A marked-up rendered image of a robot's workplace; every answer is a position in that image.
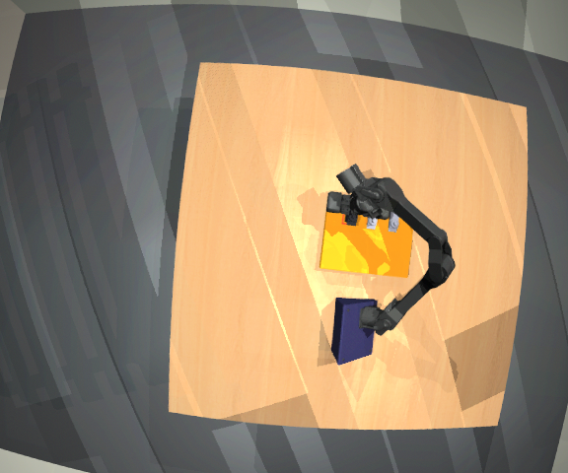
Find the orange flat deck plate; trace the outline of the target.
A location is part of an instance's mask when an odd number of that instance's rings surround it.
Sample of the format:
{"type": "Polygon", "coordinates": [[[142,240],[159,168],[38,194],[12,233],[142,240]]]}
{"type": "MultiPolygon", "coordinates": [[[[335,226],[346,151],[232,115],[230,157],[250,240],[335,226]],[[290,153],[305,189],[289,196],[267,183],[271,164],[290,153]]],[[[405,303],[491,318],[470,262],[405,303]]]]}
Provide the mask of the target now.
{"type": "Polygon", "coordinates": [[[390,212],[388,220],[325,212],[319,268],[407,278],[413,229],[390,212]]]}

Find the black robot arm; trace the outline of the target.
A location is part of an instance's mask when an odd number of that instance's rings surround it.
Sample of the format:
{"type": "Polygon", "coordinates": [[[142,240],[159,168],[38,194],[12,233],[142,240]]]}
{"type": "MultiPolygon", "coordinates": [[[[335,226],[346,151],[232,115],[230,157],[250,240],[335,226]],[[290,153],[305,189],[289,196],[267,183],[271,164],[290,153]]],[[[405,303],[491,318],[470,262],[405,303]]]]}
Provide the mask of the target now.
{"type": "Polygon", "coordinates": [[[428,269],[423,279],[400,301],[394,298],[385,309],[377,306],[361,308],[359,328],[369,328],[383,336],[393,331],[404,315],[425,296],[429,290],[444,284],[456,267],[448,235],[434,224],[420,209],[405,198],[402,188],[389,176],[383,178],[364,176],[357,164],[343,170],[337,179],[350,195],[355,197],[355,208],[368,213],[372,219],[391,211],[414,229],[429,245],[428,269]],[[382,209],[381,209],[382,208],[382,209]]]}

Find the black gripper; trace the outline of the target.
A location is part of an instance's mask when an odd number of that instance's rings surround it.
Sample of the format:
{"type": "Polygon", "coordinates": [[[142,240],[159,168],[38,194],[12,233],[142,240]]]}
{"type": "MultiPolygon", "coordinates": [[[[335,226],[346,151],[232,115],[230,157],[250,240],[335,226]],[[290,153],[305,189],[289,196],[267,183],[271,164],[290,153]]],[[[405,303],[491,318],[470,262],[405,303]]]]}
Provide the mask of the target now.
{"type": "MultiPolygon", "coordinates": [[[[350,214],[363,215],[364,217],[371,218],[368,213],[361,213],[355,208],[354,200],[356,196],[357,194],[355,193],[355,197],[351,199],[350,195],[342,195],[341,192],[329,191],[327,196],[326,211],[329,213],[340,213],[344,215],[349,215],[350,211],[350,214]]],[[[376,219],[388,220],[391,211],[384,209],[382,209],[382,211],[383,213],[376,217],[376,219]]]]}

